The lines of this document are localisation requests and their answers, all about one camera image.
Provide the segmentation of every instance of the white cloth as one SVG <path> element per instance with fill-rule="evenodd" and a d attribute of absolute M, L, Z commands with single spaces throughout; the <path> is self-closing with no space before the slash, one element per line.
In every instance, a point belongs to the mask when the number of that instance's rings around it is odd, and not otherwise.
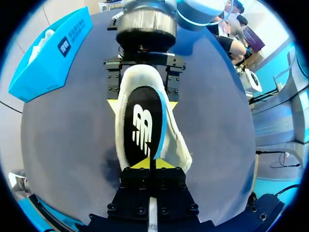
<path fill-rule="evenodd" d="M 48 29 L 45 32 L 45 37 L 40 40 L 39 44 L 37 46 L 33 46 L 33 49 L 32 49 L 32 52 L 31 52 L 31 55 L 28 61 L 28 65 L 37 57 L 37 55 L 42 50 L 46 42 L 49 40 L 50 37 L 52 37 L 54 33 L 55 32 L 53 30 Z"/>
<path fill-rule="evenodd" d="M 176 121 L 165 92 L 159 72 L 149 65 L 134 65 L 129 67 L 122 78 L 118 97 L 118 107 L 115 119 L 115 143 L 120 167 L 129 167 L 124 148 L 124 118 L 128 97 L 133 90 L 141 86 L 150 86 L 163 94 L 167 104 L 167 129 L 160 158 L 173 166 L 179 166 L 186 173 L 191 167 L 192 158 L 179 132 Z"/>

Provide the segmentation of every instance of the cylindrical motor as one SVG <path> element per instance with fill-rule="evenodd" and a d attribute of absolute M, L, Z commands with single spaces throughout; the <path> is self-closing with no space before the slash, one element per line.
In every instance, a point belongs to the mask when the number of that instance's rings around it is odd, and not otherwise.
<path fill-rule="evenodd" d="M 166 52 L 176 42 L 177 0 L 125 0 L 117 42 L 125 51 Z"/>
<path fill-rule="evenodd" d="M 179 0 L 177 8 L 179 26 L 187 30 L 199 31 L 224 11 L 225 1 Z"/>

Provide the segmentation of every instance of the white sneaker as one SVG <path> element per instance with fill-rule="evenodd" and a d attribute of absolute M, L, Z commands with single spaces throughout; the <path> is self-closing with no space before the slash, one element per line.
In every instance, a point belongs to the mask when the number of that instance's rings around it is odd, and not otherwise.
<path fill-rule="evenodd" d="M 159 72 L 149 65 L 129 67 L 122 78 L 115 118 L 121 169 L 147 157 L 161 158 L 187 172 L 192 158 L 178 130 Z"/>

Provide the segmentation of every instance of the black metal clamp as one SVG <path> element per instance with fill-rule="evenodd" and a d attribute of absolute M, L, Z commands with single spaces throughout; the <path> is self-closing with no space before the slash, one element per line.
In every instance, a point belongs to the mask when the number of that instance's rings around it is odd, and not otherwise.
<path fill-rule="evenodd" d="M 121 58 L 112 58 L 104 61 L 108 70 L 107 99 L 118 99 L 121 84 L 121 69 L 123 65 L 163 65 L 166 66 L 167 76 L 165 90 L 169 100 L 179 100 L 180 73 L 185 70 L 185 63 L 179 56 L 169 53 L 124 53 Z"/>

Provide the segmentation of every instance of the blue stripe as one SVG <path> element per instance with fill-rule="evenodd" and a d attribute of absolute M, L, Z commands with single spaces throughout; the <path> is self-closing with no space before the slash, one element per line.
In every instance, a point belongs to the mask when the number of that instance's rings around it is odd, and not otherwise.
<path fill-rule="evenodd" d="M 166 132 L 166 126 L 167 126 L 167 108 L 166 108 L 166 102 L 165 102 L 165 98 L 164 95 L 157 91 L 160 100 L 161 100 L 161 105 L 162 105 L 162 130 L 161 130 L 161 138 L 160 138 L 160 142 L 159 142 L 159 146 L 158 149 L 156 151 L 156 154 L 154 156 L 154 159 L 157 159 L 160 157 L 162 149 L 163 149 L 163 144 L 164 144 L 164 139 L 165 139 L 165 132 Z"/>

